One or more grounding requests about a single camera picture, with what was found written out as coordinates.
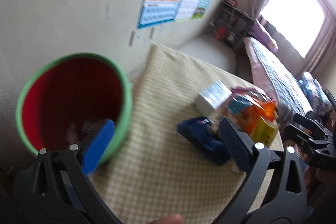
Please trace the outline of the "person's right hand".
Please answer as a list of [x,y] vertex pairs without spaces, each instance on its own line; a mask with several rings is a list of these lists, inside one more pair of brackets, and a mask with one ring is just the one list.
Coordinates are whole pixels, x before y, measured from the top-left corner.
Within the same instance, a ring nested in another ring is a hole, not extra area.
[[295,150],[299,158],[301,171],[303,172],[306,194],[311,192],[318,181],[326,184],[335,184],[335,171],[308,166],[309,157],[297,145],[295,145]]

